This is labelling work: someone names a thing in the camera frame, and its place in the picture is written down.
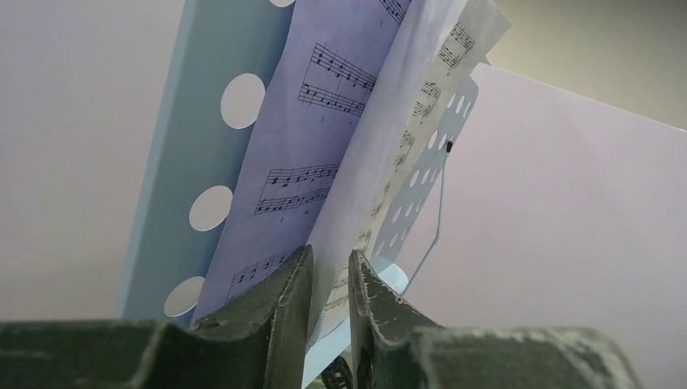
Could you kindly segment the lavender sheet music page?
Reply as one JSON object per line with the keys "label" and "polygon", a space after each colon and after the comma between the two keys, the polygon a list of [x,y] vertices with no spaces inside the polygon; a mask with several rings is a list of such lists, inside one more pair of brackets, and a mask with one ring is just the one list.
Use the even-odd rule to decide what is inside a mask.
{"label": "lavender sheet music page", "polygon": [[296,2],[195,318],[306,243],[407,9],[405,1]]}

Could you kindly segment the blue music stand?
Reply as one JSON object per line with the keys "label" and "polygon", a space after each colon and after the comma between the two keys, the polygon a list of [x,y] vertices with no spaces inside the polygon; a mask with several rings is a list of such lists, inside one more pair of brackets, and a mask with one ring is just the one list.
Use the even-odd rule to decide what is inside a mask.
{"label": "blue music stand", "polygon": [[[123,318],[165,316],[177,286],[187,280],[204,284],[296,2],[185,4],[117,301]],[[403,241],[442,173],[446,144],[462,130],[477,96],[470,74],[440,119],[439,140],[423,152],[383,222],[381,235],[398,234],[399,240],[368,255],[395,286],[407,282],[395,264]],[[181,323],[196,319],[200,293],[176,313]],[[314,381],[349,341],[347,314],[326,336],[310,342],[303,384]]]}

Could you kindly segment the white sheet music page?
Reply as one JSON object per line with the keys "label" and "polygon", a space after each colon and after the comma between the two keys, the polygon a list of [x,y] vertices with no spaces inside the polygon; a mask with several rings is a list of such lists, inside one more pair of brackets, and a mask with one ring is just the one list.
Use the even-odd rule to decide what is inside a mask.
{"label": "white sheet music page", "polygon": [[452,96],[509,28],[492,1],[410,3],[309,235],[313,340],[347,316],[348,256],[399,240],[381,235],[396,195],[439,140]]}

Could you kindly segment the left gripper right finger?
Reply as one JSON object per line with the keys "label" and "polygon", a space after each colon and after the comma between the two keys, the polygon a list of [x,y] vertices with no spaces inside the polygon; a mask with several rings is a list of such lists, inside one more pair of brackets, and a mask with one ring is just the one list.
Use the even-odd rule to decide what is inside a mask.
{"label": "left gripper right finger", "polygon": [[348,260],[357,388],[639,388],[618,343],[588,327],[443,327]]}

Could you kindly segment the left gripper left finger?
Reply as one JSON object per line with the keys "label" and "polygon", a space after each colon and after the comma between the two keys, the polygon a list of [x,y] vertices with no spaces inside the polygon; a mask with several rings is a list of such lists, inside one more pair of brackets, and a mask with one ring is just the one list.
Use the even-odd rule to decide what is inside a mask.
{"label": "left gripper left finger", "polygon": [[302,246],[270,277],[201,318],[7,322],[4,388],[298,388],[314,272]]}

